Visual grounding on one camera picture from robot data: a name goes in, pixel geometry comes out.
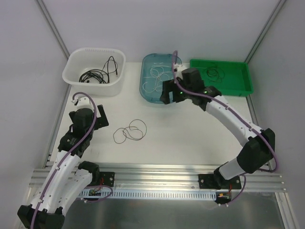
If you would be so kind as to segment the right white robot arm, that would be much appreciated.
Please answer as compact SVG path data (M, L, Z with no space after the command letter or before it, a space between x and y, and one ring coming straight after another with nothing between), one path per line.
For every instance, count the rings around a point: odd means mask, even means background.
M275 133L244 119L214 86L206 86L200 72L182 64L172 66L173 79L163 82L161 102L192 103L220 121L238 140L242 150L229 162L219 166L204 184L211 189L222 189L231 179L244 174L263 171L264 164L275 159Z

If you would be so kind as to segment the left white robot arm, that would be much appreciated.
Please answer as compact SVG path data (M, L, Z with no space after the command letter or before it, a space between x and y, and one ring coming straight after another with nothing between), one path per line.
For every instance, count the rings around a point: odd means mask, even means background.
M89 147L93 132L109 125L104 108L100 117L91 105L78 105L69 113L72 124L61 138L53 166L29 205L20 206L17 215L27 229L60 229L65 216L86 186L98 185L97 164L80 159Z

